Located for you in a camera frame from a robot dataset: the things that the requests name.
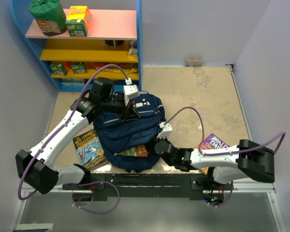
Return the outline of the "navy blue backpack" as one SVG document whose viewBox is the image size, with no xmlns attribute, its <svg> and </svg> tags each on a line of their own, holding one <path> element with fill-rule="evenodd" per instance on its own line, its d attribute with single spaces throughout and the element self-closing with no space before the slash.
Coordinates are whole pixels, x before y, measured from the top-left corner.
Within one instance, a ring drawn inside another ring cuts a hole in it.
<svg viewBox="0 0 290 232">
<path fill-rule="evenodd" d="M 137 173 L 151 169 L 160 159 L 154 152 L 159 124 L 165 122 L 165 109 L 160 98 L 142 91 L 134 99 L 141 116 L 138 120 L 121 122 L 119 114 L 103 112 L 93 119 L 93 125 L 108 161 L 115 167 Z M 122 156 L 127 149 L 145 145 L 146 157 Z"/>
</svg>

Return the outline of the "orange 78-storey treehouse book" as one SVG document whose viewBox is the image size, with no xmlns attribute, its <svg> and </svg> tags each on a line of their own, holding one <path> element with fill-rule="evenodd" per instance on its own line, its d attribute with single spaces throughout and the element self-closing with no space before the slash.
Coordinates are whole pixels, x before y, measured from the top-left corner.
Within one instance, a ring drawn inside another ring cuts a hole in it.
<svg viewBox="0 0 290 232">
<path fill-rule="evenodd" d="M 120 152 L 118 155 L 125 157 L 147 157 L 148 151 L 145 145 L 138 145 L 136 147 L 132 147 L 123 152 Z"/>
</svg>

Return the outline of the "Roald Dahl Charlie book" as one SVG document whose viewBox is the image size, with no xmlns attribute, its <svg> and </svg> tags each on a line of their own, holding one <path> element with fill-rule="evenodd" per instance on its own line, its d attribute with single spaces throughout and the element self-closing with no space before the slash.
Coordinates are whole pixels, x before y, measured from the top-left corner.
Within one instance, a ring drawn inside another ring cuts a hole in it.
<svg viewBox="0 0 290 232">
<path fill-rule="evenodd" d="M 230 146 L 217 137 L 214 133 L 208 135 L 201 143 L 201 150 L 225 149 L 228 147 Z"/>
</svg>

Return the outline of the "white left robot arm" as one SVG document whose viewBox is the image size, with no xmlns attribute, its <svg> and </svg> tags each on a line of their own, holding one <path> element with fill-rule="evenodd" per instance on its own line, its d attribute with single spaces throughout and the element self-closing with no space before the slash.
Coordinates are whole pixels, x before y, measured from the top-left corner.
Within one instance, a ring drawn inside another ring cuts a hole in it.
<svg viewBox="0 0 290 232">
<path fill-rule="evenodd" d="M 130 78 L 125 82 L 123 99 L 115 101 L 112 99 L 112 81 L 103 77 L 95 79 L 92 88 L 83 88 L 64 118 L 41 142 L 29 151 L 21 149 L 16 154 L 16 167 L 20 178 L 19 195 L 24 183 L 41 194 L 48 193 L 57 185 L 74 184 L 79 189 L 89 187 L 89 170 L 80 165 L 55 167 L 55 161 L 72 138 L 102 113 L 124 115 L 134 110 L 132 100 L 140 96 L 140 91 Z"/>
</svg>

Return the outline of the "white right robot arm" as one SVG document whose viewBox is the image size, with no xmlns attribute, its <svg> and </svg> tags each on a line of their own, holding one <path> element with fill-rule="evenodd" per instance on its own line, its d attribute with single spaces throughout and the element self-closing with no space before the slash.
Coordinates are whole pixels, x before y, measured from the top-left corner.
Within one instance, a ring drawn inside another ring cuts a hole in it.
<svg viewBox="0 0 290 232">
<path fill-rule="evenodd" d="M 207 175 L 199 179 L 199 185 L 212 190 L 238 179 L 275 181 L 274 151 L 247 139 L 240 140 L 238 145 L 209 150 L 176 148 L 167 139 L 159 139 L 154 151 L 169 166 L 183 172 L 208 168 Z"/>
</svg>

